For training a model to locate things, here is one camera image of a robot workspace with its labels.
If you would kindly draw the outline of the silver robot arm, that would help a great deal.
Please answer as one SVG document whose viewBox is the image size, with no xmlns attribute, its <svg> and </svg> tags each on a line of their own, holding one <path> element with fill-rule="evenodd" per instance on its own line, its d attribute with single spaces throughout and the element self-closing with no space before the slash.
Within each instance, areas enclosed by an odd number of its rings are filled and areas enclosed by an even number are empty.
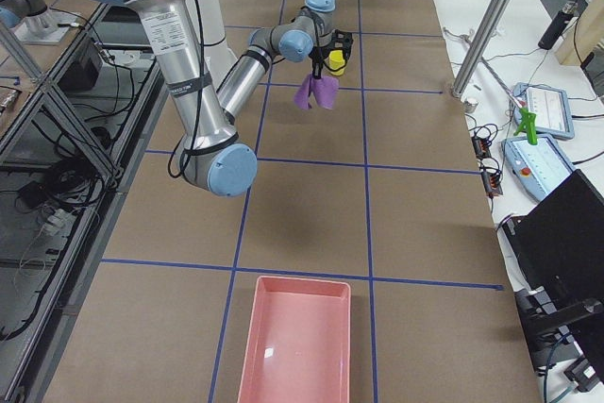
<svg viewBox="0 0 604 403">
<path fill-rule="evenodd" d="M 1 22 L 26 44 L 58 44 L 67 33 L 45 0 L 1 0 Z"/>
<path fill-rule="evenodd" d="M 95 1 L 130 8 L 141 20 L 184 127 L 169 174 L 218 196 L 245 193 L 255 180 L 257 158 L 235 119 L 275 60 L 310 60 L 295 102 L 328 109 L 339 84 L 327 58 L 334 50 L 349 56 L 353 43 L 333 24 L 336 0 L 305 0 L 291 22 L 254 31 L 239 57 L 227 46 L 218 0 Z"/>
</svg>

